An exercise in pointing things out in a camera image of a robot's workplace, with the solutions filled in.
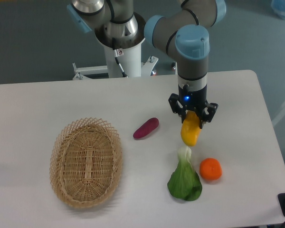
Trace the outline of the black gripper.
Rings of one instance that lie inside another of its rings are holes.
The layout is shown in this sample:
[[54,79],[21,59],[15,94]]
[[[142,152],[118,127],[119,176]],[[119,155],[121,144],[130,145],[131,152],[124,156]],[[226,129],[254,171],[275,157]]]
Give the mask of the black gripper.
[[207,102],[207,85],[197,91],[192,91],[188,85],[178,85],[179,95],[172,93],[168,99],[171,110],[181,118],[181,123],[186,118],[186,110],[196,111],[199,118],[199,128],[205,123],[210,123],[218,109],[217,103]]

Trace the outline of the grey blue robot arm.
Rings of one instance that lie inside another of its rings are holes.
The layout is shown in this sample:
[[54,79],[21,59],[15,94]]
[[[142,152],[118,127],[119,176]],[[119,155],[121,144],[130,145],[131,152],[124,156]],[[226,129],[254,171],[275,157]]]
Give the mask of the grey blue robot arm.
[[206,99],[208,28],[224,18],[226,4],[223,0],[182,0],[180,7],[169,18],[155,15],[148,20],[134,11],[132,0],[73,0],[67,11],[82,31],[95,33],[104,48],[110,78],[142,76],[144,41],[172,58],[179,92],[169,98],[171,109],[182,119],[193,111],[203,126],[212,121],[218,108]]

